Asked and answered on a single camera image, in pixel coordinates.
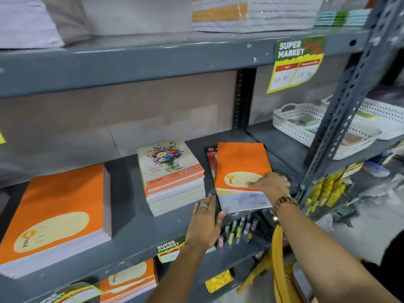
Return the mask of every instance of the white plastic basket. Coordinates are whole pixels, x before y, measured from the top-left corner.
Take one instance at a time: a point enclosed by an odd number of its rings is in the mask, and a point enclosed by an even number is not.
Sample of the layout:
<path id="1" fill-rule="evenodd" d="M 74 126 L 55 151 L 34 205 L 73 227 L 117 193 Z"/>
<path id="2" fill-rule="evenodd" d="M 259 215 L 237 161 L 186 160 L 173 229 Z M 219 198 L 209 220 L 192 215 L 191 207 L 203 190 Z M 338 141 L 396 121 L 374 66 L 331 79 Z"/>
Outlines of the white plastic basket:
<path id="1" fill-rule="evenodd" d="M 312 116 L 321 121 L 325 111 L 326 109 L 323 106 L 310 103 L 289 103 L 274 111 L 272 123 L 281 132 L 310 147 L 315 134 L 288 120 L 296 120 L 301 116 Z M 381 130 L 372 126 L 366 126 L 361 121 L 356 120 L 351 123 L 348 132 L 363 137 L 364 141 L 350 147 L 339 146 L 333 159 L 343 159 L 369 147 L 381 134 Z"/>
<path id="2" fill-rule="evenodd" d="M 322 99 L 321 105 L 326 108 L 331 96 Z M 388 140 L 404 134 L 404 108 L 365 98 L 359 110 L 376 116 L 376 119 L 370 120 L 356 115 L 355 119 L 380 129 L 382 134 L 378 139 Z"/>

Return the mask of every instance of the gold watch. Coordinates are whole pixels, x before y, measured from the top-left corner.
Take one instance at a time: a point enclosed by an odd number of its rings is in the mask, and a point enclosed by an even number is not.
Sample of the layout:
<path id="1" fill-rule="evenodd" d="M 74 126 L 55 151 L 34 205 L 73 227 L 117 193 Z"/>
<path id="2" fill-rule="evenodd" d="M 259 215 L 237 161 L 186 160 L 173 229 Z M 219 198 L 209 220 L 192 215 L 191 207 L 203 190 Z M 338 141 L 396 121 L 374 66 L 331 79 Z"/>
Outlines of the gold watch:
<path id="1" fill-rule="evenodd" d="M 274 220 L 278 223 L 278 217 L 276 215 L 276 212 L 278 211 L 278 209 L 286 203 L 291 203 L 296 205 L 297 207 L 299 207 L 299 204 L 296 202 L 295 199 L 293 199 L 292 197 L 289 196 L 284 196 L 284 197 L 280 197 L 279 199 L 276 200 L 275 204 L 272 206 L 272 215 L 274 216 Z"/>

